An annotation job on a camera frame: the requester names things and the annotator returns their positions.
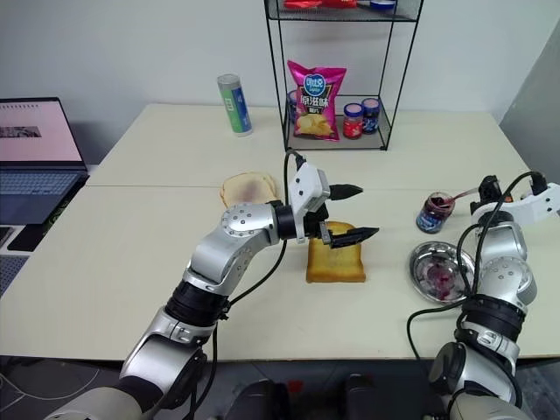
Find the blue jar lid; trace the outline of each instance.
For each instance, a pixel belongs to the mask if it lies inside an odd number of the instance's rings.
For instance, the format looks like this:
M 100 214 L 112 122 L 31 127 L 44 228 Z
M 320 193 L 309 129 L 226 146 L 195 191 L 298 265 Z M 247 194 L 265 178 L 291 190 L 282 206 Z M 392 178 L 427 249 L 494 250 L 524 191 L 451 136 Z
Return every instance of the blue jar lid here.
M 367 111 L 378 111 L 379 101 L 375 98 L 366 98 L 361 102 L 361 106 Z
M 395 0 L 370 0 L 369 7 L 381 11 L 388 11 L 395 7 Z
M 361 107 L 359 103 L 348 103 L 344 107 L 345 116 L 362 116 L 363 113 L 364 113 L 364 109 Z

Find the cylindrical container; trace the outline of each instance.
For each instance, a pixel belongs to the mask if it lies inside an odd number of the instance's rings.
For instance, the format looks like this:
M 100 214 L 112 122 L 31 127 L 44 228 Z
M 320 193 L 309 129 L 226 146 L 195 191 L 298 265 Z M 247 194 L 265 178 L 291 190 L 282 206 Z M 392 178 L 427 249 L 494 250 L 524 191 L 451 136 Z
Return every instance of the cylindrical container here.
M 379 126 L 379 101 L 375 98 L 366 98 L 361 102 L 364 108 L 364 134 L 374 134 Z
M 423 203 L 420 214 L 416 217 L 416 225 L 426 234 L 436 234 L 453 212 L 455 201 L 445 192 L 434 192 Z
M 363 109 L 359 103 L 348 103 L 344 107 L 342 134 L 352 140 L 361 137 Z
M 288 115 L 291 123 L 296 122 L 296 112 L 298 109 L 298 91 L 292 90 L 288 93 Z
M 227 116 L 234 133 L 241 137 L 253 132 L 247 104 L 243 96 L 242 83 L 236 74 L 223 74 L 218 77 L 221 98 L 226 106 Z
M 395 7 L 396 0 L 370 0 L 369 7 L 378 11 L 390 11 Z

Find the toasted bread slice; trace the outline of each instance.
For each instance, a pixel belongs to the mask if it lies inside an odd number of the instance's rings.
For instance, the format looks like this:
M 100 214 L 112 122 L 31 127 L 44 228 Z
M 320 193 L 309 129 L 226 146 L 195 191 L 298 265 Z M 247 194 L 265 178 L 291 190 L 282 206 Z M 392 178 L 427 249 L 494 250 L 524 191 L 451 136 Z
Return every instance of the toasted bread slice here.
M 354 226 L 339 221 L 329 221 L 327 226 L 335 235 L 344 234 Z M 307 259 L 308 283 L 363 283 L 366 273 L 361 263 L 361 245 L 331 249 L 320 239 L 309 241 Z
M 221 186 L 220 196 L 226 207 L 277 200 L 274 180 L 264 172 L 245 172 L 226 179 Z

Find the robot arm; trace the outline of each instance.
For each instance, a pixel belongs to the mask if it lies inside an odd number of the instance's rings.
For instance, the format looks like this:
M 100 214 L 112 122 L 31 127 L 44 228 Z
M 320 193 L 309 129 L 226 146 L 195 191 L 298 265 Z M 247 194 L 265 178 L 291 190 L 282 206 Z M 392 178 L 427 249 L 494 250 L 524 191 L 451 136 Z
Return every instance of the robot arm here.
M 197 246 L 167 305 L 127 357 L 119 382 L 96 388 L 54 411 L 49 420 L 151 419 L 175 409 L 193 394 L 207 360 L 202 346 L 229 309 L 228 297 L 253 256 L 281 240 L 322 238 L 332 248 L 362 242 L 379 229 L 360 227 L 333 235 L 326 228 L 325 201 L 343 200 L 362 190 L 329 185 L 325 174 L 297 157 L 290 203 L 243 203 L 230 207 L 219 226 Z
M 472 203 L 472 221 L 482 226 L 501 191 L 495 177 L 485 178 L 479 190 L 481 202 Z M 560 186 L 544 183 L 539 190 L 534 186 L 526 199 L 504 203 L 490 220 L 479 259 L 479 287 L 462 305 L 456 341 L 444 345 L 432 365 L 430 384 L 451 420 L 529 420 L 519 409 L 516 341 L 536 298 L 536 282 L 526 263 L 520 224 L 540 221 L 560 208 Z

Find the laptop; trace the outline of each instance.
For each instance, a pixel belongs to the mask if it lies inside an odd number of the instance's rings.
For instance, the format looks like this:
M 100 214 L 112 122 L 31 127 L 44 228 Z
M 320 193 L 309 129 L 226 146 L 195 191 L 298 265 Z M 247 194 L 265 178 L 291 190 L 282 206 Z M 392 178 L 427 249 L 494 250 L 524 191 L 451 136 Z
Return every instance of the laptop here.
M 59 98 L 0 99 L 0 224 L 43 223 L 87 176 Z

